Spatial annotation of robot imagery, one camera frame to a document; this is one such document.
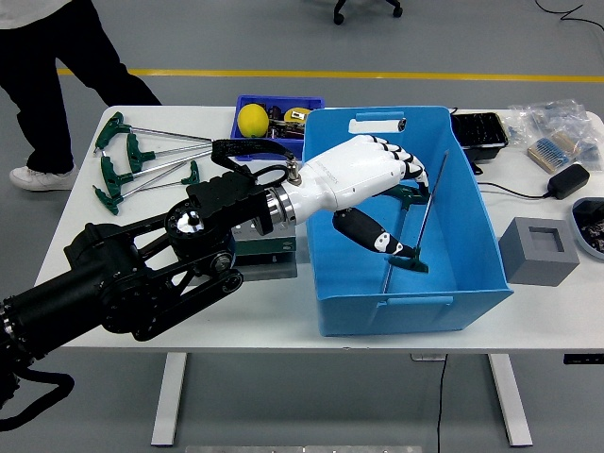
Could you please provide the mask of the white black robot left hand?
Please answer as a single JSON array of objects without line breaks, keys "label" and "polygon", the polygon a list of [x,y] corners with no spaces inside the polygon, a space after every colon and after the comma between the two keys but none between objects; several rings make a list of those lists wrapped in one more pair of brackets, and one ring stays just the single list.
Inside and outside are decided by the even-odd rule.
[{"label": "white black robot left hand", "polygon": [[358,135],[307,160],[299,175],[299,184],[282,184],[294,223],[299,225],[315,212],[328,210],[333,213],[334,228],[358,245],[395,257],[414,256],[413,248],[399,242],[357,206],[403,179],[415,180],[419,193],[429,195],[428,175],[417,157],[380,137]]}]

